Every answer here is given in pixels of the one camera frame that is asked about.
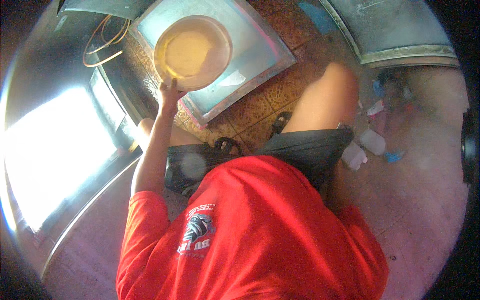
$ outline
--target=black shorts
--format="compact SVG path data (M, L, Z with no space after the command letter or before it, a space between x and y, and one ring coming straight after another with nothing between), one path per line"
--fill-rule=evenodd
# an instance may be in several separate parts
M300 170L320 191L353 136L351 128L280 133L254 155L283 160ZM208 144L170 147L165 186L189 197L209 171L237 157L215 150Z

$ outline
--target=sandal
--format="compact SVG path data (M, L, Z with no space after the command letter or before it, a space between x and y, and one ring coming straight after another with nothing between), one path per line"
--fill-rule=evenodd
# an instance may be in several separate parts
M291 112L283 111L279 113L275 119L275 122L273 122L272 134L270 135L270 138L272 138L272 136L274 136L275 134L281 133L291 117L292 117Z
M239 156L243 156L243 151L240 148L240 144L234 139L229 137L220 137L214 143L214 149L224 154L230 154L230 151L232 151L233 147L237 148Z

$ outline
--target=yellow plate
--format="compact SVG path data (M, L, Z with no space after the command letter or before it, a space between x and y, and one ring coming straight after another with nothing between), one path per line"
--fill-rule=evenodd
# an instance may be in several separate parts
M232 41L217 20L192 15L172 24L158 39L155 69L166 84L177 78L181 91L196 91L214 82L232 58Z

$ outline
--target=person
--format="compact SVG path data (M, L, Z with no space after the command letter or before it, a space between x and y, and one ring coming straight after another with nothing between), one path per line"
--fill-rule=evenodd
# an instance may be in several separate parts
M256 155L235 159L215 158L208 145L173 127L175 81L160 89L156 120L139 124L149 138L132 181L119 299L381 297L384 253L359 210L345 206L337 164L353 139L358 101L349 69L330 64L283 131ZM331 209L319 194L330 177ZM196 180L188 207L170 223L163 190L185 190Z

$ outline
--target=hand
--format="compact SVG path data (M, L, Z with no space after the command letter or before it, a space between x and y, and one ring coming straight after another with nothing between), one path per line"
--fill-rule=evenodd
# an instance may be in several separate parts
M177 91L177 79L173 78L170 86L165 83L160 84L160 92L162 94L161 107L158 110L159 114L167 117L174 117L177 114L177 102L180 98L187 94L186 92Z

